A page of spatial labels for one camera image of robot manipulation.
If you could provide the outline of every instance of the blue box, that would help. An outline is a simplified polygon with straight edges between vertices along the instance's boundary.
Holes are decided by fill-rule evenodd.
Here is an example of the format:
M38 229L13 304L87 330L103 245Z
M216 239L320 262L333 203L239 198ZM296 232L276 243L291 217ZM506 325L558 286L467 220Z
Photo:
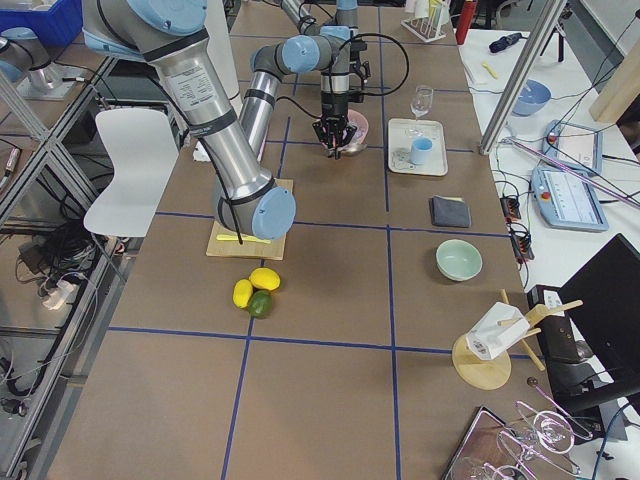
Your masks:
M27 27L43 45L66 47L82 29L82 0L58 0L49 10L0 10L0 32Z

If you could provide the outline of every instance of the round wooden base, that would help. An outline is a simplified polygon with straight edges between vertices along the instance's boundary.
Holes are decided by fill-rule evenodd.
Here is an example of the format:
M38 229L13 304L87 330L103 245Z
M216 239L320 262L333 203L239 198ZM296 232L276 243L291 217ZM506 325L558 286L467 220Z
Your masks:
M500 388L511 375L511 359L507 352L503 352L493 360L480 360L469 347L465 335L462 335L453 344L453 366L458 375L476 388L482 390L495 390Z

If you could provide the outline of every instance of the white table surface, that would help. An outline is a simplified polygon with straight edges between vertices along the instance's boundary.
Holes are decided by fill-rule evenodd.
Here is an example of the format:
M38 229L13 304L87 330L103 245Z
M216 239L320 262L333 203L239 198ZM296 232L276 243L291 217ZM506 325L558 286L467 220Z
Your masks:
M488 46L502 35L510 33L513 32L470 30L465 44L460 46L460 53L467 69L470 92L473 94L476 115L483 132L498 104L500 96L495 93L480 92L478 90L501 92L504 89L525 41L520 40L517 44L497 54L492 54ZM535 63L529 78L547 85L553 98L585 92L591 86L591 81L567 42L565 42L565 60L562 63L558 63L557 39L557 35L554 35L554 39L547 47L544 55ZM483 61L488 62L497 73L497 79L494 79L482 67ZM575 115L571 116L570 120L567 117L566 120L594 128L607 127L608 124L595 122L589 114L589 107L597 96L598 94L595 90L589 91L578 105ZM509 116L508 124L511 131L505 129L501 134L501 138L515 133L519 139L536 140L527 145L539 149L541 146L539 139L544 135L545 128L549 122L562 118L579 98L580 96L559 100L552 99L542 110L530 117ZM620 158L635 158L631 148L616 126L603 131L603 153ZM496 169L499 166L501 170L508 172L506 175L507 180L515 184L520 193L527 191L527 181L509 174L520 175L529 179L533 168L538 163L537 159L516 150L512 146L500 144L494 147L490 160L492 168ZM637 165L605 159L602 175L627 193L640 190L640 167ZM494 172L494 177L496 180L505 178L500 172ZM502 193L503 187L505 188L505 194L515 193L512 186L497 183L496 188L499 194ZM609 198L600 191L597 194L601 200ZM532 195L523 195L521 197L522 223L528 226L532 234L532 249L535 255L533 261L527 262L528 273L525 268L521 271L523 284L526 282L525 290L536 284L563 285L617 233L624 234L640 250L640 210L620 202L603 205L603 209L610 226L606 232L591 233L560 230L550 228L546 224L540 215L537 205L535 205ZM594 365L594 369L595 371L602 370L601 366L597 364ZM635 415L635 412L631 414L631 410L631 408L628 408L625 413L629 413L630 418L637 422L637 415ZM615 459L601 461L598 479L637 478L637 472L640 471L640 455L637 454L638 448L640 448L640 429L629 427L627 428L627 434L630 438L627 442L610 440L607 443L605 451L613 455ZM601 440L596 440L575 447L572 450L571 456L582 466L582 473L585 478L591 478L596 451L600 447L600 442Z

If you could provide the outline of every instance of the aluminum rail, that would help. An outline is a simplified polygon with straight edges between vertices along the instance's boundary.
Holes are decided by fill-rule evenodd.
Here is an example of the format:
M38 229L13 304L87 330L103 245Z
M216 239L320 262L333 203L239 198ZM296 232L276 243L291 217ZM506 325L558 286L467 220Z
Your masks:
M487 129L482 136L480 141L480 153L482 155L489 155L493 149L498 135L513 110L522 87L524 87L529 72L540 52L542 52L549 35L553 32L553 27L556 25L565 4L566 0L547 0L547 3L542 7L542 14L529 35L529 39L507 81L504 92L500 96L496 110L493 112L489 125L487 125Z

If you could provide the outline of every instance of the white chair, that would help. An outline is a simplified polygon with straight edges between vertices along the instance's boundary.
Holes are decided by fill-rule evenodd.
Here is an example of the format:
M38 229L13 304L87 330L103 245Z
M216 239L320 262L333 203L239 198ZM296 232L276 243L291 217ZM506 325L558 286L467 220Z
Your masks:
M114 176L84 217L92 233L144 237L178 158L167 116L146 108L100 112L96 125Z

